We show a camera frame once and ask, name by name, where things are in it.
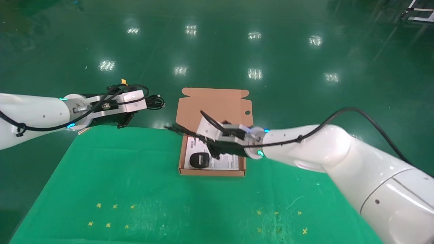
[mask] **black cable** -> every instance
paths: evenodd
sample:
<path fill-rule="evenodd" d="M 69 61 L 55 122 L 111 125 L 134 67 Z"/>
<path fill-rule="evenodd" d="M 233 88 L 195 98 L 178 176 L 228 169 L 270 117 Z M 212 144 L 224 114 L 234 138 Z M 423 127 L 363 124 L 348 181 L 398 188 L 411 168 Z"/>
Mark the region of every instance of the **black cable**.
<path fill-rule="evenodd" d="M 86 116 L 88 116 L 89 114 L 91 114 L 92 112 L 94 112 L 97 108 L 99 108 L 102 104 L 111 101 L 113 98 L 115 98 L 117 95 L 121 94 L 124 92 L 124 90 L 128 90 L 131 87 L 141 87 L 143 89 L 146 90 L 146 94 L 144 94 L 143 98 L 137 99 L 135 101 L 129 101 L 129 102 L 123 102 L 123 103 L 119 103 L 119 104 L 127 104 L 127 103 L 133 103 L 133 102 L 138 102 L 141 100 L 146 99 L 146 97 L 149 95 L 149 89 L 144 86 L 144 85 L 140 85 L 140 84 L 136 84 L 136 85 L 130 85 L 130 86 L 126 86 L 125 84 L 117 84 L 115 86 L 112 86 L 110 88 L 109 91 L 107 91 L 102 98 L 100 99 L 100 101 L 98 103 L 96 103 L 89 111 L 87 111 L 86 113 L 84 113 L 83 115 L 77 117 L 76 119 L 73 119 L 71 121 L 69 121 L 68 123 L 62 124 L 62 125 L 58 125 L 58 126 L 54 126 L 54 127 L 48 127 L 48 128 L 37 128 L 37 127 L 32 127 L 32 126 L 27 126 L 24 123 L 18 123 L 15 120 L 11 119 L 10 117 L 8 117 L 7 115 L 5 115 L 3 112 L 0 111 L 0 118 L 4 119 L 6 122 L 12 124 L 13 126 L 16 126 L 18 128 L 18 134 L 17 136 L 21 136 L 23 135 L 23 133 L 26 130 L 30 130 L 30 131 L 38 131 L 38 132 L 46 132 L 46 131 L 53 131 L 53 130 L 58 130 L 58 129 L 62 129 L 64 127 L 69 126 L 72 123 L 78 122 L 79 120 L 85 118 Z M 112 96 L 110 96 L 108 99 L 105 99 L 107 96 L 110 95 L 110 93 L 112 93 L 115 89 L 119 88 L 119 90 L 117 92 L 115 92 Z"/>
<path fill-rule="evenodd" d="M 24 123 L 18 123 L 15 120 L 9 118 L 7 115 L 5 115 L 2 111 L 0 111 L 0 118 L 4 119 L 6 122 L 16 126 L 18 129 L 23 129 L 25 130 L 30 130 L 30 131 L 39 131 L 39 132 L 46 132 L 46 131 L 53 131 L 53 130 L 58 130 L 58 129 L 62 129 L 64 127 L 67 127 L 68 125 L 75 123 L 81 119 L 83 119 L 84 117 L 88 116 L 89 114 L 91 114 L 93 111 L 95 111 L 95 109 L 100 106 L 101 104 L 103 104 L 104 102 L 106 102 L 107 100 L 104 100 L 112 91 L 114 91 L 116 88 L 120 87 L 120 86 L 125 86 L 124 84 L 118 84 L 113 86 L 102 98 L 101 100 L 89 111 L 87 111 L 86 113 L 84 113 L 83 115 L 79 116 L 76 119 L 71 120 L 70 122 L 63 124 L 63 125 L 58 125 L 58 126 L 54 126 L 54 127 L 48 127 L 48 128 L 37 128 L 37 127 L 32 127 L 32 126 L 27 126 Z"/>
<path fill-rule="evenodd" d="M 319 126 L 317 126 L 315 129 L 313 129 L 311 132 L 307 133 L 306 135 L 299 135 L 297 138 L 292 139 L 292 140 L 283 141 L 283 142 L 273 142 L 273 143 L 267 143 L 267 144 L 257 144 L 257 145 L 236 145 L 234 147 L 237 147 L 237 148 L 260 148 L 260 147 L 270 147 L 270 146 L 277 146 L 277 145 L 285 145 L 285 144 L 290 144 L 290 143 L 295 143 L 295 142 L 300 143 L 302 140 L 304 140 L 304 139 L 306 139 L 306 138 L 314 135 L 315 133 L 317 133 L 324 126 L 326 126 L 332 120 L 334 120 L 337 116 L 339 116 L 339 115 L 341 115 L 341 114 L 343 114 L 345 112 L 350 112 L 350 111 L 358 112 L 361 115 L 363 115 L 380 132 L 380 134 L 387 141 L 387 143 L 390 145 L 390 147 L 392 147 L 393 151 L 395 151 L 395 153 L 399 156 L 399 158 L 402 161 L 404 161 L 404 162 L 406 162 L 406 163 L 414 166 L 406 157 L 404 157 L 404 155 L 402 154 L 402 152 L 393 143 L 393 141 L 389 138 L 389 136 L 386 134 L 386 132 L 384 132 L 384 130 L 380 127 L 380 125 L 378 125 L 377 122 L 375 122 L 371 117 L 369 117 L 369 115 L 367 115 L 364 111 L 362 111 L 362 110 L 360 110 L 358 108 L 355 108 L 355 107 L 345 107 L 345 108 L 342 108 L 342 109 L 334 112 L 332 115 L 330 115 L 326 120 L 324 120 Z M 208 120 L 208 119 L 207 119 L 207 121 L 214 125 L 214 122 L 216 122 L 214 119 L 212 119 L 210 116 L 208 116 L 203 111 L 201 111 L 201 114 L 202 115 L 205 114 L 206 115 L 206 116 L 204 116 L 205 119 L 209 118 L 211 121 Z M 187 129 L 184 128 L 184 127 L 181 127 L 181 128 L 173 128 L 172 130 L 174 130 L 176 132 L 184 132 L 184 133 L 186 133 L 185 130 L 187 130 Z M 191 135 L 192 133 L 194 133 L 194 132 L 191 132 L 189 130 L 187 130 L 187 131 L 188 131 L 188 135 Z M 218 144 L 218 142 L 212 141 L 212 140 L 209 140 L 209 139 L 205 139 L 205 140 L 202 140 L 202 141 L 204 143 Z"/>
<path fill-rule="evenodd" d="M 220 130 L 221 132 L 227 132 L 223 126 L 221 126 L 215 119 L 211 118 L 208 114 L 206 114 L 204 111 L 201 110 L 202 116 L 210 123 L 212 126 Z"/>
<path fill-rule="evenodd" d="M 324 122 L 322 122 L 319 126 L 317 126 L 315 129 L 313 129 L 311 132 L 307 133 L 306 135 L 300 135 L 296 139 L 292 139 L 292 140 L 289 140 L 289 141 L 283 141 L 283 142 L 274 142 L 274 143 L 261 144 L 261 145 L 242 145 L 241 147 L 243 147 L 243 148 L 258 148 L 258 147 L 269 147 L 269 146 L 284 145 L 284 144 L 289 144 L 289 143 L 294 143 L 294 142 L 300 143 L 302 140 L 304 140 L 304 139 L 306 139 L 306 138 L 314 135 L 315 133 L 317 133 L 319 130 L 321 130 L 324 126 L 326 126 L 327 124 L 329 124 L 332 120 L 334 120 L 340 114 L 345 113 L 345 112 L 349 112 L 349 111 L 358 112 L 361 115 L 363 115 L 367 120 L 369 120 L 369 122 L 371 122 L 371 124 L 378 130 L 378 132 L 380 132 L 380 134 L 387 141 L 387 143 L 390 145 L 390 147 L 393 149 L 393 151 L 395 151 L 395 153 L 399 156 L 399 158 L 402 161 L 404 161 L 404 162 L 406 162 L 406 163 L 408 163 L 410 165 L 413 165 L 412 163 L 410 163 L 410 161 L 406 157 L 404 157 L 404 155 L 402 154 L 402 152 L 393 143 L 393 141 L 386 134 L 386 132 L 384 132 L 384 130 L 380 127 L 380 125 L 377 124 L 377 122 L 375 122 L 371 117 L 369 117 L 369 115 L 367 115 L 364 111 L 362 111 L 362 110 L 360 110 L 358 108 L 355 108 L 355 107 L 345 107 L 345 108 L 342 108 L 342 109 L 334 112 L 326 120 L 324 120 Z"/>

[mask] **cable tie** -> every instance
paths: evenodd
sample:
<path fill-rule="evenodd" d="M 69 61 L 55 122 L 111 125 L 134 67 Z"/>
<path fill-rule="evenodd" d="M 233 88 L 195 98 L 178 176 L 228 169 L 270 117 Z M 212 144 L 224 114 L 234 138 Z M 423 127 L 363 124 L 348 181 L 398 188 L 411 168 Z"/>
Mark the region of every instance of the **cable tie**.
<path fill-rule="evenodd" d="M 302 135 L 299 135 L 299 136 L 297 137 L 297 139 L 296 139 L 296 142 L 297 142 L 297 143 L 301 143 L 302 140 L 303 140 L 303 136 L 302 136 Z"/>
<path fill-rule="evenodd" d="M 26 132 L 26 130 L 27 130 L 27 126 L 26 126 L 26 124 L 24 124 L 24 123 L 20 123 L 20 125 L 19 126 L 17 126 L 17 134 L 15 135 L 16 137 L 21 137 L 21 136 L 23 136 L 24 135 L 24 132 Z"/>

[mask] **screw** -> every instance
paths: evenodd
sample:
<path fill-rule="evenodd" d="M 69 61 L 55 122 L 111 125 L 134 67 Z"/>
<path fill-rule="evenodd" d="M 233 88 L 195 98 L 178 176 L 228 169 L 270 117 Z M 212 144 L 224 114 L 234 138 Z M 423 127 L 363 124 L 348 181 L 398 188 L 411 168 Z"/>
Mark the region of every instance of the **screw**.
<path fill-rule="evenodd" d="M 88 111 L 88 110 L 90 110 L 90 106 L 81 106 L 81 107 L 72 109 L 72 111 L 74 113 L 84 112 L 84 111 Z"/>
<path fill-rule="evenodd" d="M 103 110 L 107 110 L 107 109 L 110 108 L 110 103 L 106 102 L 101 107 L 102 107 Z"/>

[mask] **green epoxy floor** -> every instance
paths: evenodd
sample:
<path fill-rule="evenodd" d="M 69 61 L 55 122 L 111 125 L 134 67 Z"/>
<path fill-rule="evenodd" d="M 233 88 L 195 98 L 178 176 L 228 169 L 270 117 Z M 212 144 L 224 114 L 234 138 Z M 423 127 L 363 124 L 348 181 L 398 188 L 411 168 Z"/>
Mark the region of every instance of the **green epoxy floor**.
<path fill-rule="evenodd" d="M 130 124 L 154 128 L 175 121 L 183 87 L 248 89 L 255 124 L 267 128 L 316 124 L 357 106 L 432 174 L 434 25 L 400 22 L 408 4 L 0 0 L 0 92 L 61 97 L 100 93 L 127 79 L 166 99 L 165 109 L 142 111 Z M 186 34 L 194 25 L 196 36 Z M 140 30 L 129 34 L 130 28 Z M 252 32 L 261 38 L 250 40 Z M 312 36 L 322 44 L 310 45 Z M 113 70 L 101 71 L 103 60 L 115 61 Z M 187 67 L 184 76 L 174 75 L 177 66 Z M 260 69 L 262 79 L 249 79 L 248 69 Z M 335 124 L 392 153 L 360 116 L 347 114 Z M 58 132 L 0 151 L 1 242 L 74 137 Z"/>

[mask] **black device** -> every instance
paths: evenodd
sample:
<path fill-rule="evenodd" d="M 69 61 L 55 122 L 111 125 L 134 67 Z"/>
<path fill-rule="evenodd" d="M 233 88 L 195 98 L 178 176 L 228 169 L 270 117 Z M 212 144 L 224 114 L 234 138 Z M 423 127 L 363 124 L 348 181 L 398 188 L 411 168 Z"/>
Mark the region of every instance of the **black device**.
<path fill-rule="evenodd" d="M 206 152 L 195 152 L 190 156 L 190 165 L 195 168 L 206 168 L 210 165 L 210 155 Z"/>

